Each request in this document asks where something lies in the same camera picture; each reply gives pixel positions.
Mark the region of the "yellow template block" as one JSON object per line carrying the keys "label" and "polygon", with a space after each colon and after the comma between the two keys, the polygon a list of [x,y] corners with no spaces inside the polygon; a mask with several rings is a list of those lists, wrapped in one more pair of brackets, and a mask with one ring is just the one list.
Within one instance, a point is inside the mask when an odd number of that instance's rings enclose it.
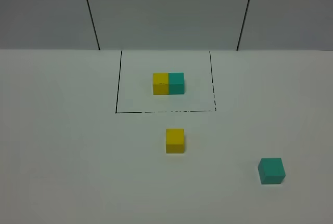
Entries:
{"label": "yellow template block", "polygon": [[169,74],[154,73],[152,78],[153,95],[169,94]]}

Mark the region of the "teal template block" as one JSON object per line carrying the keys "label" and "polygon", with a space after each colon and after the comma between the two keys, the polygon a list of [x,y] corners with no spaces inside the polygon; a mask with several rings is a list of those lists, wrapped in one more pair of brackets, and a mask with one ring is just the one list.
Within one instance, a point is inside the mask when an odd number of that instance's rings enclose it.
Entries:
{"label": "teal template block", "polygon": [[184,93],[184,73],[169,73],[169,95],[182,95]]}

